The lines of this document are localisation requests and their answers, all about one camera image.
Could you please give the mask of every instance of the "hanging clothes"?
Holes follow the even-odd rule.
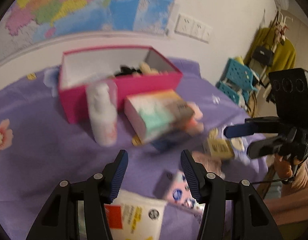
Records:
[[[251,45],[250,50],[248,51],[244,64],[248,65],[251,61],[252,54],[257,46],[264,46],[267,49],[271,49],[274,41],[275,29],[272,28],[262,28],[257,32],[257,35],[254,39],[253,44]],[[286,39],[284,46],[278,44],[275,54],[272,67],[268,67],[266,73],[284,69],[294,68],[296,59],[296,52],[293,44]]]

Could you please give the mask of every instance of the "silver bolt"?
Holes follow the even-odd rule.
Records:
[[[101,179],[101,178],[103,178],[103,174],[102,173],[94,174],[94,179]]]
[[[242,184],[243,184],[244,186],[249,186],[249,185],[250,185],[250,182],[249,182],[247,179],[243,179],[243,180],[242,180]]]
[[[60,182],[61,187],[65,187],[65,186],[67,186],[67,184],[68,184],[67,180],[63,180],[63,181]]]
[[[209,173],[206,175],[206,177],[208,177],[209,179],[215,179],[215,174],[209,172]]]

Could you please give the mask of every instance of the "purple tablecloth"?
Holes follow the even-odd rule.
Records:
[[[158,151],[153,144],[133,147],[134,131],[123,114],[118,120],[117,144],[111,148],[95,143],[88,121],[68,124],[57,97],[57,68],[36,73],[35,80],[24,77],[0,91],[0,122],[9,119],[14,135],[11,147],[0,151],[0,223],[12,240],[26,238],[42,205],[61,180],[77,182],[101,172],[120,149],[129,154],[122,188],[155,197],[165,190],[166,172],[181,169],[183,149],[201,149],[211,128],[244,121],[244,111],[195,74],[193,63],[174,62],[185,73],[176,91],[186,101],[198,104],[204,114],[205,131],[165,151]],[[252,136],[247,142],[260,138]],[[224,164],[222,171],[226,180],[256,181],[263,179],[267,167],[264,159],[246,165],[237,158]],[[230,205],[226,218],[230,219]],[[160,239],[194,240],[198,229],[193,214],[168,205]]]

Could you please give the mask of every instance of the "hand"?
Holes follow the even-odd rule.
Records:
[[[302,161],[294,159],[294,165],[299,165]],[[291,164],[283,160],[283,156],[275,154],[274,167],[277,175],[281,178],[288,178],[293,175]]]

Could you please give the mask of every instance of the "black handbag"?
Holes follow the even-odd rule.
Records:
[[[274,60],[274,52],[264,46],[257,46],[252,58],[261,63],[264,66],[272,66]]]

